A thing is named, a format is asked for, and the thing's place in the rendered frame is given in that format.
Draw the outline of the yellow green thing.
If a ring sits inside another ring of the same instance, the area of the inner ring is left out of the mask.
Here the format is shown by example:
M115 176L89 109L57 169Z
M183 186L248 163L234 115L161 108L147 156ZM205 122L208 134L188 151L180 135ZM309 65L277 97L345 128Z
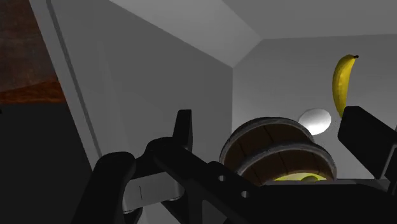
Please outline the yellow green thing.
M324 180L326 180L325 177L309 172L287 174L274 179L274 181L309 181L309 182L324 181Z

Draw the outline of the brown wooden barrel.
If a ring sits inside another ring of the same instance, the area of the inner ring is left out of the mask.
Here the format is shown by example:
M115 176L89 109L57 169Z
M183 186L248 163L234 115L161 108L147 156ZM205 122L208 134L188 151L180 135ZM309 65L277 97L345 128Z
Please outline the brown wooden barrel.
M325 181L337 178L331 155L303 125L283 117L243 123L224 144L219 162L256 186L299 172L321 175Z

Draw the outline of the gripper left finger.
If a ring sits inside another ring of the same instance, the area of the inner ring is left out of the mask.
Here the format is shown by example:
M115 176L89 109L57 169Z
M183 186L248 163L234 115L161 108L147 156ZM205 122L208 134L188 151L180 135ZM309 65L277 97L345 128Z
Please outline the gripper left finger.
M148 143L139 158L126 151L108 153L96 163L71 224L138 224L139 205L124 212L129 181L168 174L183 187L162 205L180 224L260 224L260 189L218 162L206 163L192 147L192 112L178 111L174 133Z

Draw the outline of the grey tall cabinet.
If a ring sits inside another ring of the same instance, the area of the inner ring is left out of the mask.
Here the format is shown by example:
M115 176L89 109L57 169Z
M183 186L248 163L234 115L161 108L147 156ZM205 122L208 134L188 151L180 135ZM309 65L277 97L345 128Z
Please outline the grey tall cabinet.
M190 109L193 152L217 160L232 129L232 69L110 0L29 0L90 165L139 157Z

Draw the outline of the white round thing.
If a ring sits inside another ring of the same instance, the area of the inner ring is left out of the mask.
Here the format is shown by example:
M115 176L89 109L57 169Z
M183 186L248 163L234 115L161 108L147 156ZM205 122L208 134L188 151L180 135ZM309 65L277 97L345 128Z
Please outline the white round thing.
M327 110L313 108L305 111L298 119L313 136L326 131L331 125L331 115Z

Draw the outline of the yellow banana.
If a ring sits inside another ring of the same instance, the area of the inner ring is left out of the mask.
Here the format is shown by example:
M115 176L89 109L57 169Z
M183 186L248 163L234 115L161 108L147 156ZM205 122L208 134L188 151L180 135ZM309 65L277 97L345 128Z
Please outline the yellow banana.
M345 55L335 66L332 78L332 96L338 115L342 118L347 103L349 79L356 59L359 55Z

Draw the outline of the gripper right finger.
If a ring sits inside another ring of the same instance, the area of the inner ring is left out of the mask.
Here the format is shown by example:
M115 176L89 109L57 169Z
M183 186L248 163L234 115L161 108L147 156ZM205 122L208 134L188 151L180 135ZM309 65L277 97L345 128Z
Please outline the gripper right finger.
M397 189L397 131L359 106L344 109L338 140L375 179L389 181L388 193Z

